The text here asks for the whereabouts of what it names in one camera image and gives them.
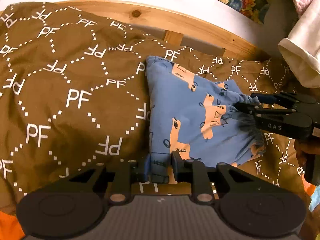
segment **wooden bed frame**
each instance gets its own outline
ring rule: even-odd
[[[163,40],[180,45],[183,35],[223,48],[220,56],[263,61],[269,55],[241,37],[198,18],[151,5],[112,0],[57,2],[118,21],[164,29]]]

